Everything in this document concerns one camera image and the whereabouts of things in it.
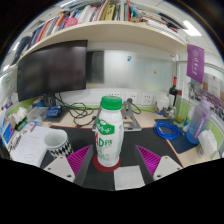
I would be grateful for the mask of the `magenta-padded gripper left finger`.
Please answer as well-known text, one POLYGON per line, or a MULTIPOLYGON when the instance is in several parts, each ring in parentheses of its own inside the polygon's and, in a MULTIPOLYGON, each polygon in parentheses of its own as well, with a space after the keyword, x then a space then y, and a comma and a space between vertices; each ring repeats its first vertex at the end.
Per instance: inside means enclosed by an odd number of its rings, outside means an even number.
POLYGON ((93 146, 89 145, 68 157, 59 156, 46 166, 44 170, 82 186, 92 157, 93 146))

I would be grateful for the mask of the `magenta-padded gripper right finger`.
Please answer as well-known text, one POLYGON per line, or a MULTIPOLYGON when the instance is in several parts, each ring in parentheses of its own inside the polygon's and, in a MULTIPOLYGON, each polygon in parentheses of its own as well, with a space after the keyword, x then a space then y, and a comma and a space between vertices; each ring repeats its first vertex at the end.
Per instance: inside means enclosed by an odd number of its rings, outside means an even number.
POLYGON ((168 155, 159 156, 139 145, 136 146, 136 149, 154 181, 160 180, 182 169, 182 167, 168 155))

